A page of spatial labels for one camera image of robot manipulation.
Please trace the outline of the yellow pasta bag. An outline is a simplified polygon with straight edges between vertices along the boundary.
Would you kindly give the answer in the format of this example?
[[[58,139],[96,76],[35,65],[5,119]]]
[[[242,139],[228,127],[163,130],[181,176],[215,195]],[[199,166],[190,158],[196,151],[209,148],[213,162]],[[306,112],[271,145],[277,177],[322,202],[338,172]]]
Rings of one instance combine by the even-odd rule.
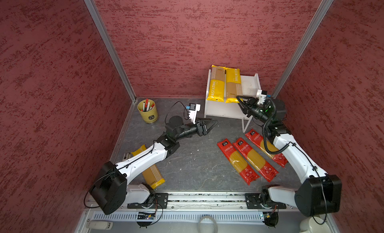
[[[226,103],[238,103],[237,96],[242,96],[240,69],[226,68]]]
[[[142,175],[146,183],[154,190],[166,182],[155,164],[143,171]]]
[[[224,102],[225,67],[212,65],[207,100]]]

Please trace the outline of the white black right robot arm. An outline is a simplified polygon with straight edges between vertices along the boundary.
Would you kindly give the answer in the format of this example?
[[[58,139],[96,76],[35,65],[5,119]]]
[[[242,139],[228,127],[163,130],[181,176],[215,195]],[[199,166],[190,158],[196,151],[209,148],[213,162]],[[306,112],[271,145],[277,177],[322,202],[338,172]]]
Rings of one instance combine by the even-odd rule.
[[[264,93],[257,97],[237,96],[237,100],[244,115],[263,123],[262,137],[267,153],[283,154],[301,182],[297,190],[264,187],[260,203],[265,207],[278,203],[290,205],[306,217],[337,213],[341,206],[342,181],[336,175],[329,175],[299,146],[283,123],[287,114],[284,102]]]

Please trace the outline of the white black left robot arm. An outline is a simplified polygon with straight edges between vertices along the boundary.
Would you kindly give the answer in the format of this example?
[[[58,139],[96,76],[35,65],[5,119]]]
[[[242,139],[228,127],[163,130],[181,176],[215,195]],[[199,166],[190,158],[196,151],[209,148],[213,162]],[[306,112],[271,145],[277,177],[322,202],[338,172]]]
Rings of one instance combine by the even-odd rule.
[[[89,189],[90,195],[105,215],[114,213],[123,204],[145,203],[152,189],[144,184],[132,185],[132,180],[174,154],[180,147],[179,140],[195,134],[205,136],[217,124],[217,120],[208,118],[184,124],[180,116],[171,117],[166,123],[166,131],[148,149],[117,164],[106,162]]]

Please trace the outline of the white two-tier shelf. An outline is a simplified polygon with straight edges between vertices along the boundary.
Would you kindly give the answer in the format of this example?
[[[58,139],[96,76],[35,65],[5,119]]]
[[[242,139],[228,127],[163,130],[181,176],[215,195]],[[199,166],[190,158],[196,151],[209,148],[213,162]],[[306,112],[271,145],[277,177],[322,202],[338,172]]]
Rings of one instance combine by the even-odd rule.
[[[242,89],[245,96],[256,97],[257,91],[261,90],[261,84],[259,75],[256,73],[254,76],[241,76]],[[240,107],[236,103],[225,103],[205,100],[204,106],[204,118],[207,116],[225,117],[242,120],[242,131],[246,133],[249,124],[253,117],[247,117],[241,111]]]

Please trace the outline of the red pasta bag left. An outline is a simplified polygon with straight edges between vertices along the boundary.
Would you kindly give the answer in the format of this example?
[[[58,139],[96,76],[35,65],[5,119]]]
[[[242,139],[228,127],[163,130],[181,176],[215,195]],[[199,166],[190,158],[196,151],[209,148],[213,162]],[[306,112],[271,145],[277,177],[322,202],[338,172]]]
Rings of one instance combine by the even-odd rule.
[[[228,139],[218,142],[217,146],[248,186],[260,178]]]

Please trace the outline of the red pasta bag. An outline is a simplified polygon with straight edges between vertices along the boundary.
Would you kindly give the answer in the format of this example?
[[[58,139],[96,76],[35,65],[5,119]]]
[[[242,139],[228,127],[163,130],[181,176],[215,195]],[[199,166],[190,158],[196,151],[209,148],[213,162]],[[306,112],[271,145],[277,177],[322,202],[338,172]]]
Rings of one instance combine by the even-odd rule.
[[[270,152],[278,151],[278,149],[268,140],[265,140],[261,134],[257,133],[254,129],[251,129],[248,133],[245,134],[245,136],[275,163],[281,167],[286,166],[288,160],[282,153],[270,154],[267,152],[266,149],[268,149]]]
[[[217,146],[248,186],[260,178],[228,139],[218,142]]]
[[[268,183],[270,183],[279,173],[272,165],[270,165],[259,153],[257,153],[243,138],[239,138],[234,147],[246,158],[248,163],[253,166],[259,174],[261,174]]]

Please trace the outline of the red pasta bag right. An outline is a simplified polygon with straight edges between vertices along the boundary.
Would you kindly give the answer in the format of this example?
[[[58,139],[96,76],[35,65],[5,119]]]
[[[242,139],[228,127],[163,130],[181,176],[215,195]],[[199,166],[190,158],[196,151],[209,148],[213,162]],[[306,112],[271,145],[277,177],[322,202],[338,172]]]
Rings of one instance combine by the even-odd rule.
[[[254,129],[251,129],[248,133],[245,134],[245,136],[275,163],[281,167],[286,166],[288,160],[282,153],[270,154],[267,152],[266,149],[268,149],[270,152],[278,151],[278,149],[268,140],[265,140],[261,134],[257,133]]]

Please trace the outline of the red pasta bag middle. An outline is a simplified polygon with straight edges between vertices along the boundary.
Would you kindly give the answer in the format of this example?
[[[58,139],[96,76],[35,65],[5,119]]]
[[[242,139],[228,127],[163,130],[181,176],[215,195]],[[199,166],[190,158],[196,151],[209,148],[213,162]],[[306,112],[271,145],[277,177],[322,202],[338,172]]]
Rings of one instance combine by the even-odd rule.
[[[270,165],[259,153],[257,153],[243,138],[239,138],[234,147],[246,158],[248,163],[253,166],[259,174],[261,174],[268,183],[270,183],[279,173],[272,165]]]

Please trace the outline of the yellow chopstick holder cup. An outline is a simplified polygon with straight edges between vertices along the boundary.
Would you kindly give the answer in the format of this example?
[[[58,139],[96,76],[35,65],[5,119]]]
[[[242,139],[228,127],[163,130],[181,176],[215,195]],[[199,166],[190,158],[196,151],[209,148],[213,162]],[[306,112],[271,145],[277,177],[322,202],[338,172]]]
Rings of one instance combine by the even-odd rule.
[[[138,103],[137,109],[145,123],[154,123],[158,120],[158,112],[156,104],[153,100],[149,99],[149,110],[145,111],[146,99]]]

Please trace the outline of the tall red marker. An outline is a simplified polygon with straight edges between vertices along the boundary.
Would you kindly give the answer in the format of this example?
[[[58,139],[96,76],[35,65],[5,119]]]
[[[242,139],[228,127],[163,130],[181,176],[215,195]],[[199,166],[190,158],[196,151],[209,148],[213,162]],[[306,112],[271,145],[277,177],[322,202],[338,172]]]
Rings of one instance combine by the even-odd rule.
[[[149,110],[149,99],[147,98],[145,102],[145,111],[148,111],[148,110]]]

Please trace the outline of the white power strip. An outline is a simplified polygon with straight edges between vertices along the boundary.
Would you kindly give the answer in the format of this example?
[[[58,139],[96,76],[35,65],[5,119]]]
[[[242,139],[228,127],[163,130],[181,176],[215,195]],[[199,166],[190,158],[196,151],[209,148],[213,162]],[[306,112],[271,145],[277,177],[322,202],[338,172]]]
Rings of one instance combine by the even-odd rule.
[[[126,160],[130,159],[131,157],[132,157],[131,153],[125,153],[123,156],[123,161],[126,161]]]

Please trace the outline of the white round object corner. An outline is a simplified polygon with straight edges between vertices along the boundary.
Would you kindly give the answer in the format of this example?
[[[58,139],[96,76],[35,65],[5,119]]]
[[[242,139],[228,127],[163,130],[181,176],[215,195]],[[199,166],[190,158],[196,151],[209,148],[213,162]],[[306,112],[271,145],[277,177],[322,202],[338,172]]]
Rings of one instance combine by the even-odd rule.
[[[307,218],[300,223],[300,233],[328,233],[329,228],[326,224],[320,225],[321,218]]]

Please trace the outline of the white remote box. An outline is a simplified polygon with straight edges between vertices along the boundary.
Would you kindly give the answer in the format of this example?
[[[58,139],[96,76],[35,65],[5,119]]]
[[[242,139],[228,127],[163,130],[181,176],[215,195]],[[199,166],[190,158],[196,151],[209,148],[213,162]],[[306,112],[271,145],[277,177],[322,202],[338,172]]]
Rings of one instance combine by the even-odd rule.
[[[89,221],[86,224],[86,228],[91,230],[111,230],[113,224],[113,222],[108,221]]]

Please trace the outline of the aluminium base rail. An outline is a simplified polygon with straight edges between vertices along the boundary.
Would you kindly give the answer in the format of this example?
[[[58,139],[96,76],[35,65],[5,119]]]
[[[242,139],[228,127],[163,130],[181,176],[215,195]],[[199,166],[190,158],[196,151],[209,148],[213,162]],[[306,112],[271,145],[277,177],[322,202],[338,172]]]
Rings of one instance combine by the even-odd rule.
[[[242,192],[167,192],[156,193],[151,204],[124,203],[114,213],[105,215],[100,209],[87,213],[86,222],[176,222],[197,223],[205,216],[219,224],[262,224],[268,213],[298,213],[290,205],[278,204],[264,208],[257,203],[259,194]]]

